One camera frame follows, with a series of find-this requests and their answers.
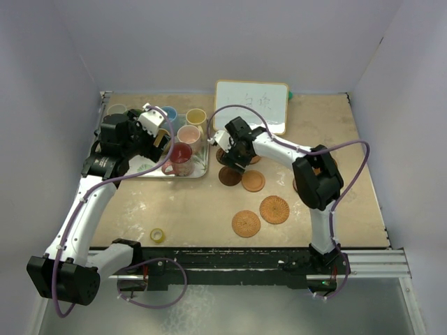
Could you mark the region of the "floral serving tray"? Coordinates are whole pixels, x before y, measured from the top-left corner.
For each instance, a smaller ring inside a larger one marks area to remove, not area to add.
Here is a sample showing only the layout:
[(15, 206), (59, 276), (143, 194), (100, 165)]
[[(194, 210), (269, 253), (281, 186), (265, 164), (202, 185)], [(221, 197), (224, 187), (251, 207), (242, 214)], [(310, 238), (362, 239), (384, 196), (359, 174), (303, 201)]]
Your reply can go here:
[[(197, 179), (205, 175), (205, 173), (208, 170), (209, 165), (209, 145), (205, 142), (205, 138), (201, 140), (200, 150), (197, 151), (191, 158), (191, 160), (194, 162), (194, 170), (189, 175), (186, 176), (186, 178), (190, 179)], [(140, 173), (143, 171), (147, 171), (150, 168), (153, 168), (156, 166), (156, 163), (151, 161), (148, 158), (142, 157), (142, 156), (135, 156), (129, 161), (129, 170), (126, 173), (126, 176)], [(175, 175), (170, 174), (166, 175), (162, 173), (161, 167), (158, 169), (151, 171), (147, 174), (141, 175), (140, 178), (176, 178)]]

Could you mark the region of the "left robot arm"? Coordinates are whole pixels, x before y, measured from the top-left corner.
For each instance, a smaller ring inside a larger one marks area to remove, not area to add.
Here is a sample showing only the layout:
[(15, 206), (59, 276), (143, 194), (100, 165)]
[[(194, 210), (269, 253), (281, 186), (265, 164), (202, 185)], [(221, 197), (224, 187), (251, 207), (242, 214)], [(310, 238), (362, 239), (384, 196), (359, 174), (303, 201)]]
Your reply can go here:
[(164, 111), (155, 109), (104, 117), (60, 231), (42, 256), (33, 256), (27, 263), (40, 296), (87, 306), (103, 279), (120, 269), (129, 274), (142, 269), (144, 257), (136, 241), (117, 239), (95, 256), (89, 255), (89, 247), (105, 208), (128, 177), (130, 160), (143, 156), (159, 161), (169, 138), (156, 137), (166, 119)]

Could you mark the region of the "light wood coaster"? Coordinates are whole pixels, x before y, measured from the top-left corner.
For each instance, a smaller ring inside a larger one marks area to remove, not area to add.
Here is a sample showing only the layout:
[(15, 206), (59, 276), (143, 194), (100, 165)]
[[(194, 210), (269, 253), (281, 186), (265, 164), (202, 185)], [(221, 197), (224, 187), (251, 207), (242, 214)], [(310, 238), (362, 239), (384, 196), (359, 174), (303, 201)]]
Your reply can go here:
[(265, 186), (265, 177), (257, 170), (249, 170), (242, 175), (241, 182), (247, 191), (259, 192)]
[(251, 161), (250, 161), (250, 165), (256, 164), (261, 160), (260, 156), (254, 156)]

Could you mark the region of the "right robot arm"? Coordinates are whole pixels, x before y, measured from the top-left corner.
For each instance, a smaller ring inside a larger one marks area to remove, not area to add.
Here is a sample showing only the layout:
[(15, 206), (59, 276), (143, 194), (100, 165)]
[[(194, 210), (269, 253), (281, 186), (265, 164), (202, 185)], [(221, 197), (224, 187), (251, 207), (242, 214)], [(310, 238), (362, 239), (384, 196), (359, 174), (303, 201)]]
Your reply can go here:
[(265, 127), (251, 128), (236, 117), (208, 138), (213, 146), (223, 149), (224, 165), (243, 173), (252, 158), (260, 156), (293, 172), (298, 195), (309, 208), (312, 224), (310, 257), (312, 268), (326, 273), (335, 265), (333, 253), (338, 247), (335, 237), (334, 206), (340, 198), (344, 181), (327, 148), (301, 147), (280, 140)]

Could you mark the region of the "dark walnut coaster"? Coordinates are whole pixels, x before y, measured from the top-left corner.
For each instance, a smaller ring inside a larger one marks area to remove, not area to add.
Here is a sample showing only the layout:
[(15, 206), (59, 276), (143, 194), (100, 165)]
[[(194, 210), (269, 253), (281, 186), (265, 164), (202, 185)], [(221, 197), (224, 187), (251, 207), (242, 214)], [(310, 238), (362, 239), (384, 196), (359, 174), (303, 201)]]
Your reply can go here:
[(218, 173), (219, 181), (224, 186), (236, 186), (242, 180), (242, 175), (230, 167), (222, 167)]
[(222, 148), (217, 149), (216, 160), (218, 163), (226, 165), (226, 152)]

